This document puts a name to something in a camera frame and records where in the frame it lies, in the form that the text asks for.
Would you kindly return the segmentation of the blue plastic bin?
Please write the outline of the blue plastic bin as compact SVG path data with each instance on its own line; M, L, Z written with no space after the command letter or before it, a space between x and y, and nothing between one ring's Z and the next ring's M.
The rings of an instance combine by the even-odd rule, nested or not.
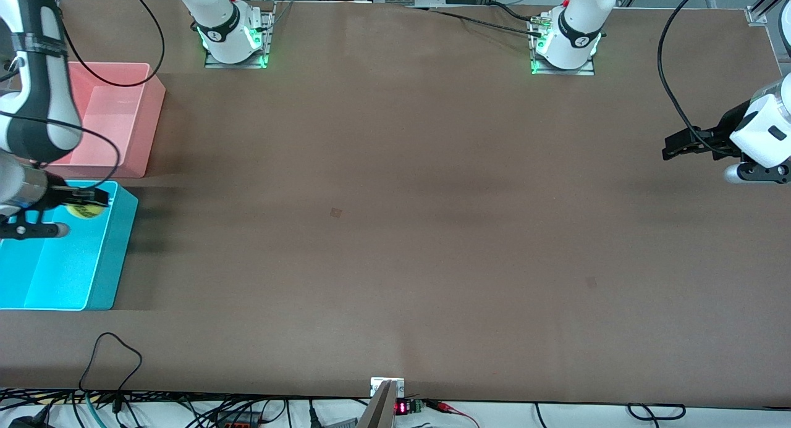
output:
M116 297L138 200L115 181L101 184L109 206L78 219L66 206L42 223L65 223L63 238L0 240L0 310L102 311Z

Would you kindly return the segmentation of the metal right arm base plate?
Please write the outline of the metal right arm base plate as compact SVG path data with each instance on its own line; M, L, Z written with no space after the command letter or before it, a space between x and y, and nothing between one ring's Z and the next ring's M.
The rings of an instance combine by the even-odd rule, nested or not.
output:
M239 11L239 22L225 36L225 41L214 42L200 33L206 50L207 69L265 69L269 61L275 14L250 6L245 1L234 1Z

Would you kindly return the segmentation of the aluminium frame corner post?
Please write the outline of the aluminium frame corner post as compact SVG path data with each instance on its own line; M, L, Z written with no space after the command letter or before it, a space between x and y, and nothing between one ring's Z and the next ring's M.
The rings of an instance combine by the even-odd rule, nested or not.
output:
M768 13L783 1L787 0L756 0L752 5L749 5L745 9L745 17L749 26L758 27L765 25L768 22L766 19Z

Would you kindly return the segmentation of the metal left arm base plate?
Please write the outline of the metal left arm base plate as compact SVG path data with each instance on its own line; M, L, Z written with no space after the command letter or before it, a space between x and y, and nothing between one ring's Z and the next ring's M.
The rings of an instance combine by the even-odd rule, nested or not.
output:
M526 22L529 39L530 65L533 75L593 76L593 62L602 31L581 33L562 28L560 17L543 12Z

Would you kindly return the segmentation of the pink plastic bin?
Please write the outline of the pink plastic bin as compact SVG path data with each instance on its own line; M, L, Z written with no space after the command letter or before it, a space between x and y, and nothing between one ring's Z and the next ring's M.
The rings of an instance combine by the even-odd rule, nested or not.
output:
M82 126L111 140L121 152L115 178L146 175L156 126L166 88L158 77L133 86L149 76L151 67L142 62L89 62L88 67L70 62L70 82ZM104 178L115 165L115 152L90 133L81 144L49 166L64 178Z

